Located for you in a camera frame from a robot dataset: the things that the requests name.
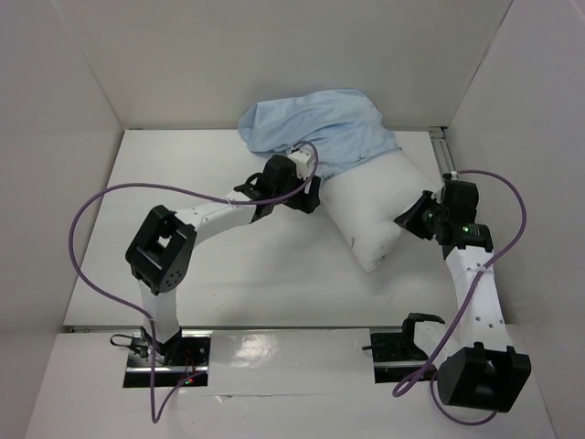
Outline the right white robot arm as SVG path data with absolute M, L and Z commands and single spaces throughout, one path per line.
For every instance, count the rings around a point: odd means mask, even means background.
M 531 374 L 527 354 L 516 351 L 505 326 L 494 266 L 519 240 L 496 251 L 489 228 L 476 220 L 479 190 L 454 173 L 438 192 L 423 191 L 396 223 L 410 234 L 436 241 L 455 288 L 458 311 L 450 324 L 435 315 L 411 313 L 399 348 L 410 359 L 427 359 L 394 388 L 404 395 L 429 375 L 431 396 L 446 406 L 509 412 Z

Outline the white pillow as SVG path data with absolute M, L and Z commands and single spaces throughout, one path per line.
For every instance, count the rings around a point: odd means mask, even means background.
M 426 174 L 407 155 L 392 151 L 327 180 L 321 204 L 365 273 L 374 272 L 402 234 L 395 218 L 425 190 L 441 186 L 439 174 Z

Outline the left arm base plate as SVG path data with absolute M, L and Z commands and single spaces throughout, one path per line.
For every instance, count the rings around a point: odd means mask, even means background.
M 126 360 L 122 386 L 126 389 L 150 387 L 151 353 L 148 343 L 140 333 L 116 334 L 110 343 L 125 348 Z M 207 387 L 210 359 L 211 333 L 184 331 L 165 354 L 156 354 L 154 362 L 154 386 L 173 388 L 181 383 L 183 387 Z

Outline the light blue pillowcase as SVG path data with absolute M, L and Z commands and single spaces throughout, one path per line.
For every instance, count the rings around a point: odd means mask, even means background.
M 253 104 L 239 119 L 238 132 L 255 154 L 288 152 L 299 142 L 319 155 L 324 179 L 400 149 L 382 124 L 374 103 L 356 89 L 326 90 Z

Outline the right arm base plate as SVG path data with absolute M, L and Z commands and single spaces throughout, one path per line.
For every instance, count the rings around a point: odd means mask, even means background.
M 372 358 L 376 384 L 398 383 L 428 359 L 419 348 L 406 345 L 399 328 L 372 329 L 362 350 Z

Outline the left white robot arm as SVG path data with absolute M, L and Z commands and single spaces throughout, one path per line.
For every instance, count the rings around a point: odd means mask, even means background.
M 168 365 L 179 357 L 182 329 L 176 290 L 186 279 L 197 245 L 261 220 L 281 204 L 307 214 L 314 212 L 320 204 L 321 184 L 316 168 L 316 154 L 298 149 L 271 157 L 260 173 L 218 201 L 178 211 L 163 205 L 150 210 L 125 259 L 147 314 L 141 331 L 152 359 Z

